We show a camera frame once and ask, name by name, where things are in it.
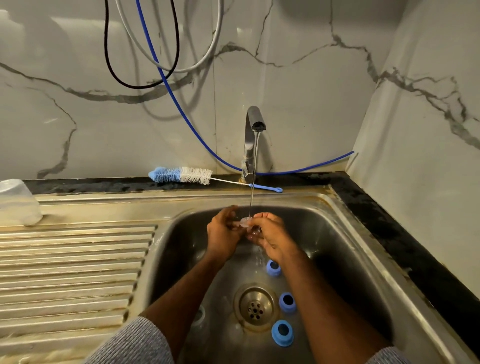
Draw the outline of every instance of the black countertop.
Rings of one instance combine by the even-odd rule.
[[[237,181],[238,175],[213,176]],[[137,193],[148,190],[224,188],[224,182],[209,186],[194,183],[155,183],[148,177],[30,180],[34,194]],[[480,301],[446,267],[402,228],[344,172],[297,173],[262,176],[259,184],[275,187],[331,185],[347,207],[372,233],[396,263],[423,292],[470,349],[480,357]]]

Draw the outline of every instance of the blue bottle cap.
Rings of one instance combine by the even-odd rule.
[[[290,346],[293,343],[292,326],[285,320],[278,320],[272,326],[272,338],[280,346]]]
[[[278,304],[283,312],[291,314],[297,310],[297,304],[293,299],[293,296],[290,292],[284,292],[280,295],[278,299]]]
[[[281,272],[282,269],[277,262],[274,262],[272,259],[267,262],[267,273],[269,276],[278,277]]]

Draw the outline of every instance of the ribbed drainboard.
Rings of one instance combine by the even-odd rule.
[[[0,233],[0,362],[81,363],[125,321],[155,228]]]

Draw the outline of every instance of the hand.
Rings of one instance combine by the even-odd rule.
[[[233,226],[232,219],[238,206],[224,208],[207,225],[208,246],[207,255],[218,259],[224,264],[235,252],[237,243],[245,234],[246,229]]]
[[[280,266],[284,257],[298,249],[295,242],[285,230],[283,220],[270,212],[260,212],[249,221],[247,239],[265,249],[267,255]],[[255,233],[253,226],[259,226],[262,231]]]

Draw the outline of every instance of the drain strainer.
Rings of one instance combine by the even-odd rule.
[[[242,285],[233,299],[233,311],[242,326],[253,331],[272,327],[279,314],[275,293],[260,283]]]

